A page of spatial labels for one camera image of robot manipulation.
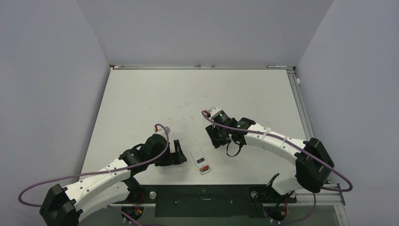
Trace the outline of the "red orange battery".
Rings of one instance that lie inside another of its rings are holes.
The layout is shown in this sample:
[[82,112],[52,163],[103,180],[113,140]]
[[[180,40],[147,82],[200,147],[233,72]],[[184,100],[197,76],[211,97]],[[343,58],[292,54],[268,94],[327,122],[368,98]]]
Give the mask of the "red orange battery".
[[200,168],[200,172],[205,172],[205,171],[207,171],[207,170],[210,170],[210,167],[209,167],[209,166],[205,166],[205,167],[203,167],[203,168]]

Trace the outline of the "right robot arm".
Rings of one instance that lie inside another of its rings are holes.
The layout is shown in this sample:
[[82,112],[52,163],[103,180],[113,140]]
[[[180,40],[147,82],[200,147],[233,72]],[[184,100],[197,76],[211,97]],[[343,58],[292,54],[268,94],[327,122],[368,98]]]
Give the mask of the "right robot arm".
[[230,118],[222,109],[212,108],[201,112],[211,124],[206,131],[214,148],[233,143],[241,150],[243,146],[254,146],[266,150],[294,165],[290,176],[274,175],[267,184],[267,198],[279,201],[285,194],[298,189],[319,193],[327,181],[334,164],[322,143],[284,136],[259,123],[241,118]]

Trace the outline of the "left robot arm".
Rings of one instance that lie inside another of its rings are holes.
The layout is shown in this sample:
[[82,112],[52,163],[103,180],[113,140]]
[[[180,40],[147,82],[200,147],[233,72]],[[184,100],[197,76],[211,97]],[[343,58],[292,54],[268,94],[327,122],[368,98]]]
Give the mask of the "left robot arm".
[[187,161],[179,140],[170,151],[164,135],[153,134],[145,143],[124,151],[97,172],[65,187],[52,186],[40,208],[48,226],[76,226],[88,215],[116,202],[141,202],[150,194],[135,179],[135,175],[155,166],[180,165]]

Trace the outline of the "white remote control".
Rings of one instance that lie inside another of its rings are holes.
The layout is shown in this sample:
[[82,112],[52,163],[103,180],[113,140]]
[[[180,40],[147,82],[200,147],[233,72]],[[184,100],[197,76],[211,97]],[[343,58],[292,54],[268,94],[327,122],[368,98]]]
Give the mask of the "white remote control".
[[[201,149],[190,150],[190,155],[193,159],[193,162],[194,162],[199,174],[205,175],[205,174],[208,174],[212,170],[204,152]],[[200,172],[200,168],[203,168],[205,166],[209,166],[210,170],[207,170],[205,172]]]

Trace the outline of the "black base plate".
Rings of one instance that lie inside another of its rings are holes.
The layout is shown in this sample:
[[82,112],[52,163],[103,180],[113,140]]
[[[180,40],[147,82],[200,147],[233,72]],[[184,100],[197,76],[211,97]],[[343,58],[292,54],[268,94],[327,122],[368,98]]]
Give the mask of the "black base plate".
[[263,205],[279,212],[296,202],[294,194],[281,196],[267,185],[142,185],[120,203],[154,205],[156,217],[262,218]]

